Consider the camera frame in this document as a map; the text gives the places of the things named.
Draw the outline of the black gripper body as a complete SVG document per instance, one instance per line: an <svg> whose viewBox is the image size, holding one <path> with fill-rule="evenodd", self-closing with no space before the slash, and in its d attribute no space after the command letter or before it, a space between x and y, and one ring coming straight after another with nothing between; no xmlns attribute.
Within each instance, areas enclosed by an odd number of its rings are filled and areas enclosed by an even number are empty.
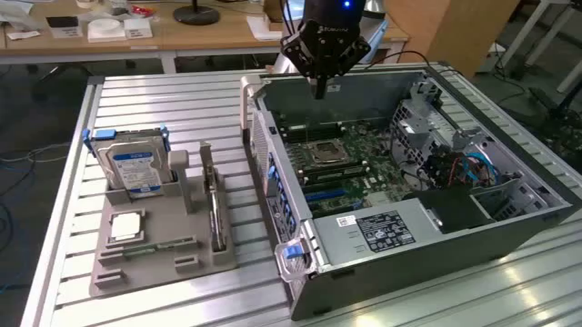
<svg viewBox="0 0 582 327"><path fill-rule="evenodd" d="M306 1L300 38L315 59L319 77L319 46L328 39L354 40L361 35L363 1Z"/></svg>

